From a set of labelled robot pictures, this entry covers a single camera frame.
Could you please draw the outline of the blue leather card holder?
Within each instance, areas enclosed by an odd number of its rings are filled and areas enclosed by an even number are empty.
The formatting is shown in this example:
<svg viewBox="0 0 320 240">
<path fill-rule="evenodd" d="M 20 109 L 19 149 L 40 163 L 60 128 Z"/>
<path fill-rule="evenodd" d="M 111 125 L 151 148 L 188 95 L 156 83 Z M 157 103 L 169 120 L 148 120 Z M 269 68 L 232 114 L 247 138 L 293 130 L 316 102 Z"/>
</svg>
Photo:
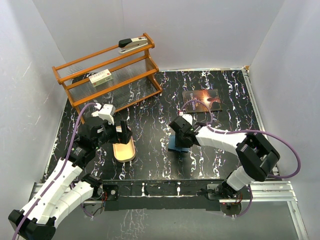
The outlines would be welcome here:
<svg viewBox="0 0 320 240">
<path fill-rule="evenodd" d="M 167 148 L 168 148 L 168 151 L 174 151 L 174 152 L 180 152 L 180 153 L 187 153 L 189 151 L 189 148 L 180 146 L 180 142 L 178 141 L 175 135 L 171 135 L 169 137 Z"/>
</svg>

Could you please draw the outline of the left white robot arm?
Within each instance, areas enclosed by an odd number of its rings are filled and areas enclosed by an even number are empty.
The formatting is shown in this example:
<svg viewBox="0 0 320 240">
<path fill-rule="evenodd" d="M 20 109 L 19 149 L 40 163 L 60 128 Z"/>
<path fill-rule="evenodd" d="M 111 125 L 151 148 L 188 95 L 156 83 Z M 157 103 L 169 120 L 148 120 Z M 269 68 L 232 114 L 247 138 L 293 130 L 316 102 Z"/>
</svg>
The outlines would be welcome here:
<svg viewBox="0 0 320 240">
<path fill-rule="evenodd" d="M 51 240 L 58 225 L 75 208 L 88 199 L 103 195 L 102 180 L 92 174 L 83 176 L 71 186 L 96 151 L 104 144 L 127 144 L 132 131 L 126 120 L 115 126 L 99 116 L 89 117 L 76 124 L 65 157 L 56 165 L 40 190 L 20 210 L 14 209 L 8 221 L 14 229 L 12 239 Z"/>
</svg>

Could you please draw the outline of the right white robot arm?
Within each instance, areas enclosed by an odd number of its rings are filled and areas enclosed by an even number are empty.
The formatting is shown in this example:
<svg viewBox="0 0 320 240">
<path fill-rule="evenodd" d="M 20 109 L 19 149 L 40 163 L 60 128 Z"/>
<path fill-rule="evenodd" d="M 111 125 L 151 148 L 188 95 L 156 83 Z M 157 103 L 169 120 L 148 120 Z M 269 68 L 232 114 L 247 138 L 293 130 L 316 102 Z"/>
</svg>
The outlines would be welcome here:
<svg viewBox="0 0 320 240">
<path fill-rule="evenodd" d="M 241 166 L 232 171 L 221 184 L 201 189 L 207 197 L 233 199 L 253 182 L 264 182 L 280 160 L 280 154 L 260 132 L 222 131 L 204 123 L 191 125 L 177 116 L 169 124 L 174 131 L 172 151 L 189 149 L 194 145 L 224 150 L 238 157 Z"/>
</svg>

